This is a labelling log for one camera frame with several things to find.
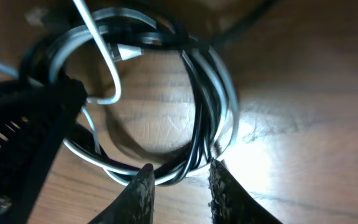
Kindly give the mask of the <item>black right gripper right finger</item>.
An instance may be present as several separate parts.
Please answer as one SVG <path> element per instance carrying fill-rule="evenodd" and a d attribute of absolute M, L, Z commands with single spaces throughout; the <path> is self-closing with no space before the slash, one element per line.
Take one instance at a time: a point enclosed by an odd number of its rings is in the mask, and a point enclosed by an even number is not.
<path fill-rule="evenodd" d="M 281 224 L 215 159 L 210 163 L 209 188 L 213 224 Z"/>

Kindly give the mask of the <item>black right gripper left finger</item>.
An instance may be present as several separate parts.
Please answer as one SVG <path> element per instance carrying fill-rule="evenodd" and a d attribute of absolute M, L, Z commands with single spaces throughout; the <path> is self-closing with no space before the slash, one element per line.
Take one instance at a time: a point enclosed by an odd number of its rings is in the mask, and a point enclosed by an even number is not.
<path fill-rule="evenodd" d="M 152 164 L 146 164 L 117 198 L 89 224 L 152 224 L 155 177 Z"/>

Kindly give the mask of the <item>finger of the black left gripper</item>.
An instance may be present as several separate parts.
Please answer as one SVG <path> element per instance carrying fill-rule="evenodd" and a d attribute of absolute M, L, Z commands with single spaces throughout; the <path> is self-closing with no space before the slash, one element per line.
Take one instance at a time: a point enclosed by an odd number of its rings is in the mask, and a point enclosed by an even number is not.
<path fill-rule="evenodd" d="M 78 80 L 0 83 L 0 223 L 26 223 L 87 96 Z"/>

